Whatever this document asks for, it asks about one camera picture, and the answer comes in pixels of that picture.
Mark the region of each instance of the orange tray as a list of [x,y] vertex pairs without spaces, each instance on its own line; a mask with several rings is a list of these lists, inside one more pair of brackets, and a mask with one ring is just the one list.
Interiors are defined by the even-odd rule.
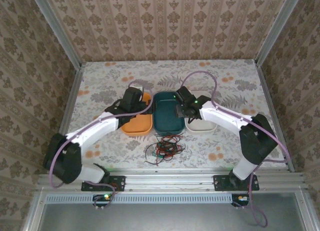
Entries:
[[[149,93],[143,93],[142,100],[149,103],[151,99]],[[128,136],[143,136],[150,133],[153,126],[152,114],[139,114],[130,122],[121,127],[121,130]]]

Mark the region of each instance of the teal tray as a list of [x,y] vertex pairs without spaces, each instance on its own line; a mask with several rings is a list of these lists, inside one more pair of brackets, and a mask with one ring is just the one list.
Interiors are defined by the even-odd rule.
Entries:
[[155,112],[153,113],[153,127],[162,136],[178,135],[185,128],[183,117],[176,117],[175,106],[179,103],[174,98],[175,92],[158,92],[154,95]]

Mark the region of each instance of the tangled wire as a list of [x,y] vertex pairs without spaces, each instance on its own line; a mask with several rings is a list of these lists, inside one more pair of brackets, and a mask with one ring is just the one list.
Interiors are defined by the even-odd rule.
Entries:
[[[163,161],[170,161],[174,158],[174,155],[181,154],[181,152],[185,149],[178,142],[183,138],[182,135],[155,135],[158,142],[150,144],[144,152],[144,156],[146,159],[146,163],[151,165],[160,164]],[[154,150],[151,152],[152,156],[156,157],[155,162],[150,162],[147,160],[147,151],[150,147],[154,147]]]

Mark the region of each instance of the floral tablecloth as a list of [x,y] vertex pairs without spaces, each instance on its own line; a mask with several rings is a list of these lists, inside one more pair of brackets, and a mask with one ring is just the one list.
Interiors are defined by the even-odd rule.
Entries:
[[[192,71],[208,71],[218,80],[215,100],[218,104],[246,115],[271,116],[256,66],[251,59],[242,60],[167,60],[89,62],[85,65],[69,132],[86,125],[115,100],[122,98],[132,80],[143,82],[153,94],[176,91]],[[186,82],[189,90],[211,92],[214,82],[205,74],[195,74]],[[98,163],[106,168],[155,168],[145,162],[145,149],[156,141],[154,130],[147,136],[129,137],[121,129],[109,133],[84,154],[84,163]],[[241,157],[239,138],[223,127],[211,134],[191,135],[183,132],[180,141],[185,150],[160,168],[231,168]],[[270,157],[282,160],[277,147]],[[148,160],[155,157],[148,152]],[[284,168],[285,164],[265,163],[264,167]]]

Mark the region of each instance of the ventilation grille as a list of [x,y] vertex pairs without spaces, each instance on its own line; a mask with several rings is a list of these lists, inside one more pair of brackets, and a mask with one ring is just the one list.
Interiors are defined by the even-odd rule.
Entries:
[[[46,204],[92,204],[94,194],[48,194]],[[230,204],[232,195],[218,194],[124,194],[114,204]]]

